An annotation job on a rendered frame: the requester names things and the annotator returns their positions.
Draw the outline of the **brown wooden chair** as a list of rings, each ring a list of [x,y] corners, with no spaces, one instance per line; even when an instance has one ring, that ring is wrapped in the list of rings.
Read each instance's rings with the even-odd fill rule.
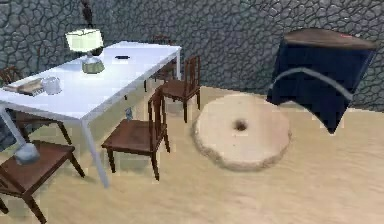
[[[184,62],[184,79],[171,79],[162,85],[165,97],[180,101],[183,104],[184,122],[187,122],[187,103],[192,97],[196,97],[197,107],[200,107],[200,75],[201,60],[199,56],[193,56]]]
[[[0,69],[0,79],[3,81],[5,85],[13,83],[21,78],[22,78],[21,73],[15,66],[10,66],[4,69]],[[27,142],[30,141],[28,132],[26,130],[27,125],[35,125],[35,124],[49,125],[52,123],[56,123],[60,128],[67,143],[69,145],[72,144],[72,141],[67,133],[67,130],[61,121],[55,121],[52,119],[15,111],[15,122],[16,122],[16,127],[19,129],[21,135],[24,137],[24,139]]]
[[[32,194],[66,161],[70,161],[81,177],[84,171],[76,160],[74,146],[33,140],[40,158],[31,165],[18,165],[14,156],[0,165],[0,193],[21,198],[41,224],[47,222]]]
[[[164,142],[166,151],[171,152],[167,132],[165,97],[158,87],[148,100],[148,120],[123,119],[102,143],[107,150],[111,172],[116,172],[114,152],[130,153],[151,158],[155,179],[160,180],[157,151]]]

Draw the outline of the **white table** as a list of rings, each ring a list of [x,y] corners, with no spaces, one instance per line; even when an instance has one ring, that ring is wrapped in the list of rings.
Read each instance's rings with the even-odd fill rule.
[[[32,97],[0,89],[0,118],[20,145],[25,143],[25,139],[6,112],[8,108],[79,125],[100,181],[108,187],[109,181],[89,123],[166,63],[179,60],[180,53],[179,46],[121,41],[103,49],[100,59],[105,69],[98,74],[83,73],[82,60],[77,58],[36,75],[38,78],[59,78],[61,92],[58,94],[49,96],[42,93]],[[130,59],[118,60],[115,58],[117,55],[127,55]]]

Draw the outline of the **pale green table lamp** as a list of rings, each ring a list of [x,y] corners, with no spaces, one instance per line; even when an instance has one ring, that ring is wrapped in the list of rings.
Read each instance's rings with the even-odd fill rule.
[[[98,74],[105,67],[99,56],[104,42],[99,29],[84,28],[65,34],[69,49],[73,52],[82,52],[86,57],[82,60],[82,71],[86,74]]]

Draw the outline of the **dark blue cupboard brown top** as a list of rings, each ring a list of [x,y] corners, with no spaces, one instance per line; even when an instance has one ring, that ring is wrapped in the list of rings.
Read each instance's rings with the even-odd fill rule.
[[[371,41],[328,29],[290,31],[279,44],[267,101],[293,101],[333,134],[377,50]]]

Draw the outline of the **beige book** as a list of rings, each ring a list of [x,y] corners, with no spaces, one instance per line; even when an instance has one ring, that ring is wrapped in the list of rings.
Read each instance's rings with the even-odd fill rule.
[[[6,85],[3,87],[3,90],[9,92],[15,92],[28,96],[36,96],[44,92],[42,87],[41,78],[27,81],[20,85]]]

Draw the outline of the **grey blue round lump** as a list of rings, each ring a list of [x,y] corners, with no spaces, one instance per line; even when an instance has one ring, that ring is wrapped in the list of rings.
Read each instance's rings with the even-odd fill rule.
[[[15,151],[14,157],[17,164],[28,165],[36,162],[39,159],[40,154],[34,144],[26,143]]]

